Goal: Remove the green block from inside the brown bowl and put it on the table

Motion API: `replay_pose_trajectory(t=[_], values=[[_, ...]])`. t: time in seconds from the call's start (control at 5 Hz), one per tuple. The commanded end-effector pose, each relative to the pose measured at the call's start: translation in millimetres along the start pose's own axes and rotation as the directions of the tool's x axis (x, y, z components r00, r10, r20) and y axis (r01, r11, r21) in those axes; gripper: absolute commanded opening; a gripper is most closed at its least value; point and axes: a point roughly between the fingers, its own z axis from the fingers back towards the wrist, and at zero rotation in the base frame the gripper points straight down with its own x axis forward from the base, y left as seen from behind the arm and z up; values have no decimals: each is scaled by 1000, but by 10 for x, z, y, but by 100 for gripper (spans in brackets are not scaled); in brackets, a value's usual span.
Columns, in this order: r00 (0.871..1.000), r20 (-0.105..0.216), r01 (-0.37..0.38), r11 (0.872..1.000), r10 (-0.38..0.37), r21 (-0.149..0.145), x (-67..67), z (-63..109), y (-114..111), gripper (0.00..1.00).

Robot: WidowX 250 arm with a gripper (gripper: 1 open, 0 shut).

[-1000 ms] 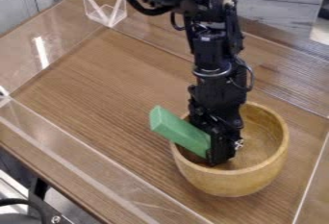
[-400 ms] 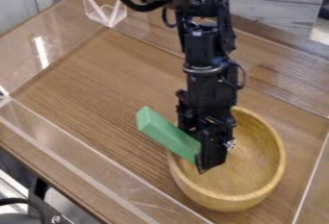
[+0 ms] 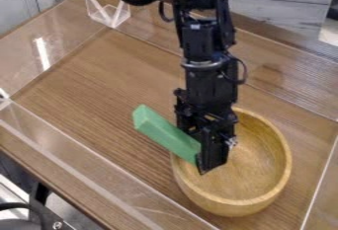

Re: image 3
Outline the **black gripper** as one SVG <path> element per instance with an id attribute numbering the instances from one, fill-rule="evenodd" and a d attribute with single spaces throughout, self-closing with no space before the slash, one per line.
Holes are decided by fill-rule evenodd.
<path id="1" fill-rule="evenodd" d="M 200 175 L 227 163 L 228 153 L 236 145 L 237 117 L 232 105 L 237 102 L 237 86 L 245 82 L 247 68 L 239 77 L 243 61 L 231 54 L 211 60 L 181 61 L 184 89 L 176 88 L 176 127 L 200 142 L 195 156 Z"/>

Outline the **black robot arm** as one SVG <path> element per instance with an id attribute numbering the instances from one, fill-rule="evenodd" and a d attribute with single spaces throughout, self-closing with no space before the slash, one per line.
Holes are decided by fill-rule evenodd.
<path id="1" fill-rule="evenodd" d="M 192 162 L 200 174 L 227 163 L 236 145 L 237 116 L 232 105 L 247 68 L 229 52 L 235 44 L 228 0 L 121 0 L 132 6 L 169 4 L 183 52 L 185 87 L 173 91 L 176 126 L 200 143 Z"/>

